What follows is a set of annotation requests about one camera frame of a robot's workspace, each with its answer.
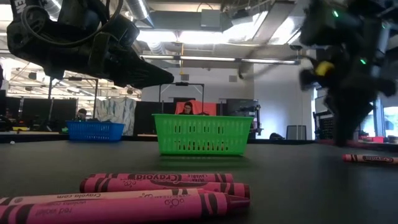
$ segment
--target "crayon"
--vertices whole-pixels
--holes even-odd
[[[232,174],[91,174],[90,177],[184,182],[234,182]]]
[[[155,197],[167,195],[198,195],[203,189],[143,190],[133,192],[106,192],[87,194],[41,195],[28,197],[0,198],[0,205],[25,205],[30,203],[67,202],[71,200],[101,200],[136,197]]]
[[[355,155],[345,154],[343,160],[346,162],[372,162],[378,164],[398,164],[398,157],[387,157],[387,156],[366,156],[366,155]]]
[[[123,180],[116,178],[90,177],[80,184],[81,193],[185,188],[199,188],[212,192],[223,192],[229,195],[250,198],[249,186],[242,183],[169,182],[158,180]]]
[[[0,223],[146,223],[224,216],[250,206],[222,193],[0,206]]]

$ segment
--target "blue plastic basket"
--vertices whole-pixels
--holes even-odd
[[[110,122],[67,121],[69,140],[119,141],[124,124]]]

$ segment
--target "green basket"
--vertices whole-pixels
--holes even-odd
[[[161,154],[241,155],[253,118],[153,114]]]

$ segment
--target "wall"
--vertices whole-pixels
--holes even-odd
[[[258,72],[266,66],[255,64],[254,71]],[[264,128],[257,138],[268,139],[271,133],[285,137],[288,125],[306,125],[307,139],[312,139],[313,91],[302,92],[299,85],[299,71],[307,66],[307,61],[303,61],[302,65],[280,65],[256,77],[254,98],[261,105]]]
[[[174,82],[180,82],[180,69],[169,68],[167,71],[175,77]],[[236,69],[212,68],[210,71],[205,68],[184,68],[184,74],[190,75],[189,83],[205,84],[205,102],[218,103],[220,98],[237,98],[251,99],[253,98],[252,81],[244,82],[238,79],[236,83],[229,82],[230,75],[236,75]],[[201,100],[201,86],[197,86],[198,90],[193,86],[162,86],[161,100],[165,102],[173,102],[173,97],[187,97]],[[152,86],[142,90],[142,101],[158,101],[159,86]]]

